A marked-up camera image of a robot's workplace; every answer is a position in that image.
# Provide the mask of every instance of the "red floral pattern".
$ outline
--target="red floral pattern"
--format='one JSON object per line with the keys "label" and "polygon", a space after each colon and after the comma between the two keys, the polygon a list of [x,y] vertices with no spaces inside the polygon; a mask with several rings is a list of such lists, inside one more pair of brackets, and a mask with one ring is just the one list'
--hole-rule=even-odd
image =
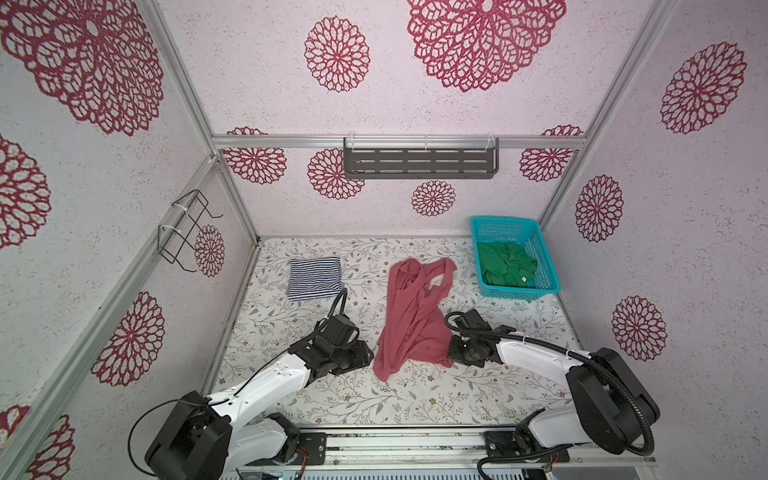
{"label": "red floral pattern", "polygon": [[624,200],[618,182],[607,175],[588,181],[576,202],[576,225],[591,242],[605,240],[619,226]]}
{"label": "red floral pattern", "polygon": [[34,237],[51,211],[38,163],[0,135],[0,249]]}
{"label": "red floral pattern", "polygon": [[[266,135],[256,128],[238,127],[229,135]],[[282,148],[235,148],[221,152],[232,171],[255,184],[277,182],[286,173]]]}
{"label": "red floral pattern", "polygon": [[27,468],[26,480],[62,480],[69,473],[73,453],[74,428],[69,425],[69,415],[62,415]]}
{"label": "red floral pattern", "polygon": [[645,298],[628,296],[620,301],[611,323],[621,349],[637,360],[655,359],[667,346],[667,324]]}
{"label": "red floral pattern", "polygon": [[194,259],[205,276],[216,276],[224,265],[224,240],[213,225],[200,229],[194,242]]}
{"label": "red floral pattern", "polygon": [[306,174],[313,188],[328,198],[340,200],[357,195],[365,180],[351,180],[344,174],[344,153],[338,148],[319,151],[310,160]]}
{"label": "red floral pattern", "polygon": [[430,180],[419,185],[411,196],[411,205],[425,217],[444,214],[453,206],[456,192],[451,185],[440,180]]}
{"label": "red floral pattern", "polygon": [[100,383],[128,386],[139,380],[157,359],[164,335],[163,309],[148,292],[139,293],[91,367],[91,373]]}
{"label": "red floral pattern", "polygon": [[163,70],[131,0],[4,0],[0,33],[77,120],[133,135],[159,115]]}
{"label": "red floral pattern", "polygon": [[688,58],[661,99],[661,120],[674,133],[689,134],[725,113],[744,83],[744,52],[723,41]]}
{"label": "red floral pattern", "polygon": [[[584,132],[573,125],[558,125],[542,135],[581,135]],[[527,148],[520,157],[523,176],[537,182],[560,177],[566,163],[574,153],[570,148]]]}
{"label": "red floral pattern", "polygon": [[28,411],[28,406],[14,405],[10,409],[0,412],[0,449],[11,437]]}
{"label": "red floral pattern", "polygon": [[331,91],[348,91],[366,77],[371,59],[366,38],[345,18],[325,17],[304,42],[306,66]]}
{"label": "red floral pattern", "polygon": [[531,64],[565,0],[408,0],[414,55],[444,87],[488,90]]}

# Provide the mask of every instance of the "floral tablecloth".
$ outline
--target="floral tablecloth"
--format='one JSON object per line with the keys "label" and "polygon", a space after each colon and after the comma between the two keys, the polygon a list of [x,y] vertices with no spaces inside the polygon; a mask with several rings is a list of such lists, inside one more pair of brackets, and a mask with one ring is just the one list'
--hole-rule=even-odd
{"label": "floral tablecloth", "polygon": [[[341,257],[349,288],[346,314],[374,352],[386,319],[389,268],[408,258],[429,263],[443,257],[450,257],[457,270],[451,293],[440,304],[442,312],[474,307],[492,326],[505,324],[578,347],[555,296],[531,303],[481,296],[469,238],[269,238],[260,249],[219,371],[221,388],[248,378],[327,314],[331,299],[288,302],[292,258]],[[328,375],[281,399],[275,408],[298,425],[468,425],[517,422],[541,407],[570,402],[565,387],[519,367],[489,362],[483,369],[458,364],[446,369],[408,361],[387,383],[370,367]]]}

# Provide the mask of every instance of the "laundry basket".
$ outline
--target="laundry basket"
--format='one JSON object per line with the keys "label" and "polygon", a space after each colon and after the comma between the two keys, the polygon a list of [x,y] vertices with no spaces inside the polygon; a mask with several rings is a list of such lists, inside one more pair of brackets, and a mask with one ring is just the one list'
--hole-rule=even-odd
{"label": "laundry basket", "polygon": [[[482,281],[478,242],[515,242],[538,261],[536,274],[528,284],[531,288],[493,286]],[[527,218],[473,217],[472,243],[475,246],[475,265],[478,271],[480,294],[517,300],[537,300],[548,293],[560,292],[560,279],[549,255],[547,242],[538,223]]]}

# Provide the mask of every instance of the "navy and white striped fabric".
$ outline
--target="navy and white striped fabric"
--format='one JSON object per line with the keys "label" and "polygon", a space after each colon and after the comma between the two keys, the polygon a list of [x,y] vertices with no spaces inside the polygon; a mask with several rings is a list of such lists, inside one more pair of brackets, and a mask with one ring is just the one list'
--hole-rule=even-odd
{"label": "navy and white striped fabric", "polygon": [[335,296],[342,289],[341,259],[338,257],[290,261],[288,300],[309,300]]}

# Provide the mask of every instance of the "printed flower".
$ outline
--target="printed flower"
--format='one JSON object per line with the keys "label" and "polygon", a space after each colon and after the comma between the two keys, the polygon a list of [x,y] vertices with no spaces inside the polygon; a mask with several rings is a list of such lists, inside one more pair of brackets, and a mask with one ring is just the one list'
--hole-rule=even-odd
{"label": "printed flower", "polygon": [[667,346],[667,324],[645,298],[628,296],[620,301],[611,323],[621,349],[637,360],[652,360]]}
{"label": "printed flower", "polygon": [[50,196],[37,161],[0,135],[0,249],[37,234],[51,211]]}
{"label": "printed flower", "polygon": [[[227,134],[266,135],[249,127],[238,127]],[[277,182],[286,173],[286,157],[282,148],[234,148],[221,153],[234,173],[255,184]]]}
{"label": "printed flower", "polygon": [[79,121],[133,135],[159,115],[163,69],[131,0],[0,5],[2,45]]}
{"label": "printed flower", "polygon": [[436,217],[447,212],[455,200],[453,187],[442,180],[430,180],[414,190],[411,205],[425,217]]}
{"label": "printed flower", "polygon": [[581,189],[576,202],[578,231],[591,242],[605,240],[618,227],[623,206],[621,189],[613,178],[593,178]]}
{"label": "printed flower", "polygon": [[734,43],[712,44],[683,62],[661,99],[667,130],[688,134],[725,113],[744,83],[744,52]]}
{"label": "printed flower", "polygon": [[365,180],[350,180],[344,174],[344,153],[338,148],[319,151],[306,170],[315,190],[328,198],[340,200],[357,195]]}
{"label": "printed flower", "polygon": [[11,437],[28,411],[28,406],[14,405],[10,409],[0,412],[0,449]]}
{"label": "printed flower", "polygon": [[371,59],[366,38],[357,25],[339,17],[317,22],[304,42],[304,58],[313,78],[331,91],[357,87]]}
{"label": "printed flower", "polygon": [[213,225],[200,229],[194,241],[194,259],[205,276],[216,276],[224,265],[224,240]]}
{"label": "printed flower", "polygon": [[[584,132],[573,125],[558,125],[542,135],[581,135]],[[545,182],[560,177],[565,164],[574,153],[570,148],[527,148],[520,157],[520,171],[524,177]]]}
{"label": "printed flower", "polygon": [[91,367],[91,373],[100,383],[128,386],[139,380],[157,359],[164,335],[163,309],[148,292],[139,293]]}
{"label": "printed flower", "polygon": [[63,415],[27,468],[25,480],[61,480],[69,473],[73,453],[74,429],[69,425],[69,415]]}
{"label": "printed flower", "polygon": [[565,0],[408,0],[413,54],[444,87],[488,90],[531,64]]}

